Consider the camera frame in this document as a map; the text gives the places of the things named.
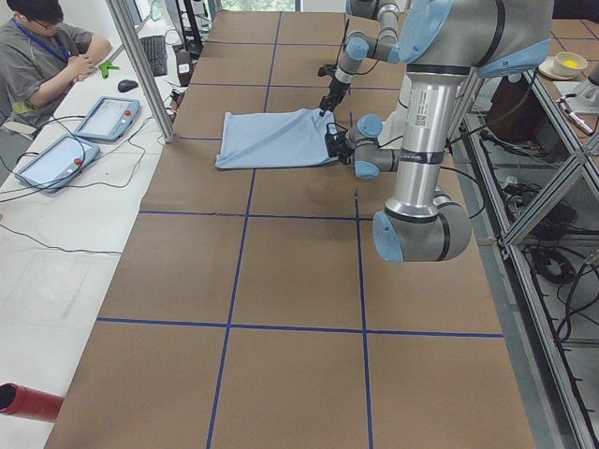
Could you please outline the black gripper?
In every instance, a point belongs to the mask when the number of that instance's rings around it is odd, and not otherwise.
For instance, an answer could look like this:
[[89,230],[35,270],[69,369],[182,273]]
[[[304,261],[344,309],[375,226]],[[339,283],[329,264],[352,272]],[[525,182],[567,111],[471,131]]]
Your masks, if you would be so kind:
[[333,110],[333,106],[338,106],[343,101],[349,87],[349,83],[332,78],[329,84],[329,95],[323,96],[319,103],[319,115],[324,116]]
[[329,158],[336,158],[342,164],[352,162],[352,148],[347,144],[345,133],[326,133],[326,147]]

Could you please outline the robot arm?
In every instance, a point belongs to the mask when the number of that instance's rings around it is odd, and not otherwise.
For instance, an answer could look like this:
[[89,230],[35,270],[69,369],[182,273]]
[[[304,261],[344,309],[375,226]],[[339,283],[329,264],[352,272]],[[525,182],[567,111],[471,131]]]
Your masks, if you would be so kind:
[[471,73],[495,78],[541,65],[550,46],[549,1],[415,1],[406,15],[393,1],[350,1],[350,15],[379,24],[370,37],[350,33],[330,71],[322,112],[343,100],[365,59],[404,63],[411,83],[402,143],[383,149],[383,125],[368,115],[342,136],[327,137],[331,155],[351,160],[359,176],[396,173],[393,195],[373,217],[378,254],[388,262],[450,260],[468,246],[466,211],[438,185],[459,85]]
[[322,65],[317,72],[320,78],[330,77],[329,92],[318,106],[320,116],[333,112],[341,104],[355,76],[367,74],[359,71],[365,59],[390,64],[400,61],[398,23],[403,8],[396,1],[346,1],[345,11],[348,16],[377,22],[378,35],[368,36],[359,30],[348,32],[349,19],[345,20],[336,62]]

